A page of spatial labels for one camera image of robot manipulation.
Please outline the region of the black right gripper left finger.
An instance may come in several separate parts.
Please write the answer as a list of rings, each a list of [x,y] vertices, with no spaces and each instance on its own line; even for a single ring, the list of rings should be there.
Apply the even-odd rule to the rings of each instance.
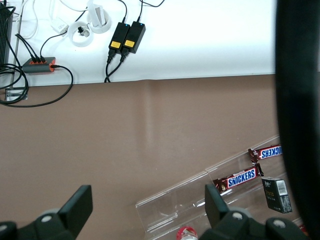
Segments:
[[[2,240],[75,240],[93,212],[92,186],[82,185],[57,211],[39,216],[18,228],[14,221],[0,223]]]

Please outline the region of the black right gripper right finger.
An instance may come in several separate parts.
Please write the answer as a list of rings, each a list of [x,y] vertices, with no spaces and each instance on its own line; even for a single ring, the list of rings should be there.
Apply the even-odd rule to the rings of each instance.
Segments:
[[[292,221],[268,218],[261,224],[244,213],[242,208],[230,210],[217,188],[205,185],[205,212],[211,228],[201,240],[308,240]]]

